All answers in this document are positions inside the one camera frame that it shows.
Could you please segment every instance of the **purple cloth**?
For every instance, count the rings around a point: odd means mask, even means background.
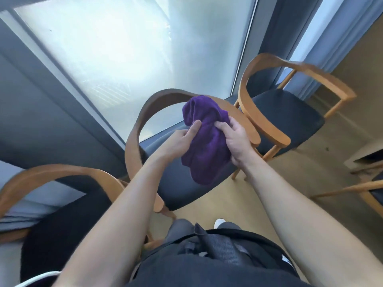
[[[181,157],[182,165],[190,168],[196,183],[208,185],[230,162],[231,153],[225,135],[214,126],[215,121],[229,124],[229,115],[207,96],[192,97],[182,108],[182,114],[186,126],[196,120],[202,122],[189,150]]]

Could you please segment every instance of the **frosted glass window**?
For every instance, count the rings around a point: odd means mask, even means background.
[[[229,97],[254,0],[48,0],[16,12],[126,140],[155,92]],[[144,140],[182,120],[156,114]]]

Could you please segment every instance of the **floor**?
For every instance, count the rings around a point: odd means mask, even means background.
[[[321,113],[326,111],[315,98],[309,104]],[[348,173],[343,162],[367,142],[366,137],[336,114],[308,141],[270,164],[298,191],[311,196],[358,183],[358,178]],[[321,198],[317,203],[383,262],[383,218],[354,194]],[[235,181],[226,179],[175,214],[192,223],[198,222],[205,229],[212,228],[217,218],[224,218],[281,245],[260,200],[244,181],[242,172]],[[154,238],[163,238],[170,224],[169,218],[153,214],[151,231]]]

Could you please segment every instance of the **person's left hand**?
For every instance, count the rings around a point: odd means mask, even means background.
[[[190,147],[190,143],[197,135],[202,122],[196,120],[189,130],[175,130],[166,141],[151,155],[165,157],[168,162],[181,157]]]

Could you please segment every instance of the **shoe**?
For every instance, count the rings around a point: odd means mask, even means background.
[[[221,223],[225,223],[226,221],[223,219],[223,218],[219,218],[216,220],[216,222],[214,223],[214,228],[218,228]]]

